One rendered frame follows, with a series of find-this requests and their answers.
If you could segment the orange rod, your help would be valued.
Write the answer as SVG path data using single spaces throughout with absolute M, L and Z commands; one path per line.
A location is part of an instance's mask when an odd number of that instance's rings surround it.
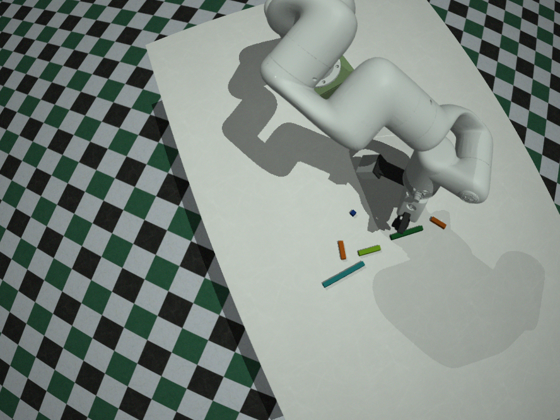
M 344 259 L 346 259 L 344 243 L 343 243 L 343 241 L 338 241 L 338 244 L 339 244 L 339 251 L 340 251 L 340 255 L 341 255 L 341 260 L 344 260 Z
M 440 220 L 436 219 L 435 217 L 431 218 L 431 222 L 436 224 L 437 226 L 439 226 L 442 229 L 445 229 L 445 227 L 446 227 L 445 223 L 441 222 Z

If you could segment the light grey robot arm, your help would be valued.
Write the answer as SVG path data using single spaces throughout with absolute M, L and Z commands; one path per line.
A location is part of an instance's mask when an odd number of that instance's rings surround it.
M 357 32 L 355 12 L 354 0 L 267 0 L 267 22 L 282 40 L 260 65 L 262 79 L 347 149 L 364 149 L 383 127 L 414 149 L 405 170 L 382 155 L 363 155 L 356 170 L 362 179 L 383 176 L 405 184 L 414 202 L 433 196 L 440 186 L 464 202 L 484 202 L 493 137 L 471 110 L 440 107 L 382 57 L 362 62 L 328 99 L 314 90 L 338 77 L 340 58 Z M 445 137 L 449 131 L 456 137 L 455 147 Z

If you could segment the turquoise rod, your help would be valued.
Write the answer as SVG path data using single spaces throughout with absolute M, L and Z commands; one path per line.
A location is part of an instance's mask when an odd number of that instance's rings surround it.
M 322 285 L 324 286 L 324 288 L 326 288 L 327 286 L 329 286 L 329 285 L 335 283 L 336 281 L 338 281 L 338 280 L 340 280 L 340 279 L 346 277 L 347 275 L 349 275 L 349 274 L 351 274 L 352 272 L 354 272 L 354 271 L 356 271 L 356 270 L 362 268 L 363 266 L 365 266 L 365 263 L 362 261 L 362 262 L 360 262 L 360 263 L 354 265 L 353 267 L 349 268 L 348 270 L 346 270 L 346 271 L 344 271 L 344 272 L 338 274 L 337 276 L 335 276 L 335 277 L 329 279 L 328 281 L 322 283 Z

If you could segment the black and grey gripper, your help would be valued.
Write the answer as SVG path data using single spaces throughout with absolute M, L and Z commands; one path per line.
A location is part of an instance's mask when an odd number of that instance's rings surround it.
M 397 229 L 398 233 L 403 234 L 403 232 L 407 229 L 410 221 L 413 223 L 418 221 L 429 198 L 430 197 L 420 199 L 419 203 L 414 202 L 413 195 L 411 195 L 404 184 L 402 195 L 400 197 L 399 205 L 397 208 L 398 216 L 394 219 L 392 227 L 396 227 L 395 230 Z M 403 217 L 402 219 L 400 219 L 401 216 Z

